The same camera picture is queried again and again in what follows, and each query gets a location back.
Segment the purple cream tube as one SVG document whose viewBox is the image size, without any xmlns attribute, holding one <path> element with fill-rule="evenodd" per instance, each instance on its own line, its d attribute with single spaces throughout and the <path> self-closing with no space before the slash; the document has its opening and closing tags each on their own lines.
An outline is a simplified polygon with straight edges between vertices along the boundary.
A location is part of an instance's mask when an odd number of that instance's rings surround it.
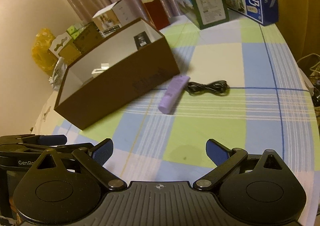
<svg viewBox="0 0 320 226">
<path fill-rule="evenodd" d="M 189 80 L 190 77 L 185 75 L 177 75 L 172 78 L 158 105 L 160 112 L 163 114 L 170 114 L 172 112 L 178 98 L 180 97 Z"/>
</svg>

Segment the white hair claw clip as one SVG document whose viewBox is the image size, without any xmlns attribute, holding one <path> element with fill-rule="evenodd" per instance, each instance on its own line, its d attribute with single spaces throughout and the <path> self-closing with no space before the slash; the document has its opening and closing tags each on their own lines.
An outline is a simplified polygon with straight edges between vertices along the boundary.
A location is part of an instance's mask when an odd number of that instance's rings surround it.
<svg viewBox="0 0 320 226">
<path fill-rule="evenodd" d="M 108 63 L 102 63 L 100 68 L 93 69 L 91 75 L 93 78 L 99 76 L 104 71 L 108 70 L 110 65 Z"/>
</svg>

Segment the black product box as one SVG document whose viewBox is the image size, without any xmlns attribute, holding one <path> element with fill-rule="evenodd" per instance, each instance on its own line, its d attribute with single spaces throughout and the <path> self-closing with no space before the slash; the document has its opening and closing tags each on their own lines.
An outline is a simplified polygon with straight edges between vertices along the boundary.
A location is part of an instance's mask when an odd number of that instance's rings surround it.
<svg viewBox="0 0 320 226">
<path fill-rule="evenodd" d="M 138 50 L 151 43 L 146 31 L 143 31 L 134 36 L 134 40 Z"/>
</svg>

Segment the checked pastel tablecloth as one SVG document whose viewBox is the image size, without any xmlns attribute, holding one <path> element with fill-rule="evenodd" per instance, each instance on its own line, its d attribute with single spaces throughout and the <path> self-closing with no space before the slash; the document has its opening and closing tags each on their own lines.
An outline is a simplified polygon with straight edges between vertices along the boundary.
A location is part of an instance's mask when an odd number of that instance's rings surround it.
<svg viewBox="0 0 320 226">
<path fill-rule="evenodd" d="M 194 182 L 214 168 L 205 152 L 215 139 L 251 154 L 275 150 L 305 189 L 299 219 L 313 225 L 319 203 L 319 131 L 310 93 L 275 25 L 261 26 L 236 12 L 226 23 L 199 30 L 175 17 L 162 30 L 183 75 L 200 84 L 225 80 L 226 95 L 183 92 L 172 114 L 158 105 L 163 84 L 85 130 L 44 105 L 33 132 L 65 134 L 68 142 L 114 142 L 106 168 L 126 182 Z"/>
</svg>

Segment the large brown cardboard box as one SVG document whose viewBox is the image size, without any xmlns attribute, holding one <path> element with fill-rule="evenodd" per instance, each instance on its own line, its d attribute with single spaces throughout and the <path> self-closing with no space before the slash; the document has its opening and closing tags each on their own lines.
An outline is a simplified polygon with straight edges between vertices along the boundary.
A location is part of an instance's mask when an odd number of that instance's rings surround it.
<svg viewBox="0 0 320 226">
<path fill-rule="evenodd" d="M 151 43 L 136 47 L 146 31 Z M 93 78 L 93 69 L 109 69 Z M 180 73 L 165 36 L 138 18 L 103 39 L 67 67 L 54 110 L 84 130 Z"/>
</svg>

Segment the white crumpled plastic bag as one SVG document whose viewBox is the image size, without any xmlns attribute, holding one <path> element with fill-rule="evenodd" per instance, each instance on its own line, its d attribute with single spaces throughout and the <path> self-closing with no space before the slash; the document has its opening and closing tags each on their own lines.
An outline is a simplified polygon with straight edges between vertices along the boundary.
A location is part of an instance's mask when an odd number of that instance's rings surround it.
<svg viewBox="0 0 320 226">
<path fill-rule="evenodd" d="M 65 63 L 65 59 L 63 57 L 59 57 L 52 76 L 49 78 L 49 83 L 54 91 L 58 91 L 60 89 L 66 70 L 67 65 Z"/>
</svg>

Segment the brown cardboard carton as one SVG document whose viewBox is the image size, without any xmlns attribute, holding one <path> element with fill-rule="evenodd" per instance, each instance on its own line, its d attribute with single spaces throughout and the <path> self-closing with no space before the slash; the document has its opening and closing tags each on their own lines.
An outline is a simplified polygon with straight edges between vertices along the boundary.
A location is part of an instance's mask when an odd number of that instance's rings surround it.
<svg viewBox="0 0 320 226">
<path fill-rule="evenodd" d="M 67 66 L 82 55 L 91 51 L 103 40 L 94 22 L 85 25 L 81 32 L 69 35 L 67 32 L 57 36 L 49 50 L 57 57 L 62 57 Z"/>
</svg>

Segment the yellow plastic bag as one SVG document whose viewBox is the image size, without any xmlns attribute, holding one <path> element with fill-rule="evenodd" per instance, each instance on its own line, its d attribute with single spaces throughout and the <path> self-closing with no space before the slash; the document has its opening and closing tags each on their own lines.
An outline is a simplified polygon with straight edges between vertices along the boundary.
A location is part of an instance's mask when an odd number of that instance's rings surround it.
<svg viewBox="0 0 320 226">
<path fill-rule="evenodd" d="M 42 28 L 35 38 L 31 48 L 31 56 L 40 69 L 48 76 L 52 76 L 58 58 L 51 52 L 50 47 L 55 36 L 48 28 Z"/>
</svg>

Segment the green tissue packs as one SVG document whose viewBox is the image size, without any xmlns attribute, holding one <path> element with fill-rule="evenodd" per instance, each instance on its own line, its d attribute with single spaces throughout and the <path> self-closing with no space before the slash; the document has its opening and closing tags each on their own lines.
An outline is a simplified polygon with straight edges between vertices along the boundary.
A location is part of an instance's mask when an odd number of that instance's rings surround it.
<svg viewBox="0 0 320 226">
<path fill-rule="evenodd" d="M 76 23 L 67 28 L 66 32 L 75 40 L 84 30 L 84 26 L 81 23 Z"/>
</svg>

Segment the white humidifier box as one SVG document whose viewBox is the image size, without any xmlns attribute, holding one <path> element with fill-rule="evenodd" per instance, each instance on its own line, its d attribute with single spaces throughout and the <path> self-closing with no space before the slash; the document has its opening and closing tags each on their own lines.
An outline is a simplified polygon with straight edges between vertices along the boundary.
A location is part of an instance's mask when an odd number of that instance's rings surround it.
<svg viewBox="0 0 320 226">
<path fill-rule="evenodd" d="M 117 1 L 97 11 L 92 21 L 105 36 L 129 24 L 136 18 L 123 0 Z"/>
</svg>

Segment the dark red gift bag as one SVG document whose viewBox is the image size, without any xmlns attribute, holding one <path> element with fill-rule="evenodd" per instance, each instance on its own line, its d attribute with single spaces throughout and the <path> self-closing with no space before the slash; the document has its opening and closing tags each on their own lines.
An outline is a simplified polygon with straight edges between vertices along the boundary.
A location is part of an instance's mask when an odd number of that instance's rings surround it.
<svg viewBox="0 0 320 226">
<path fill-rule="evenodd" d="M 142 0 L 149 21 L 157 30 L 170 25 L 170 21 L 160 0 Z"/>
</svg>

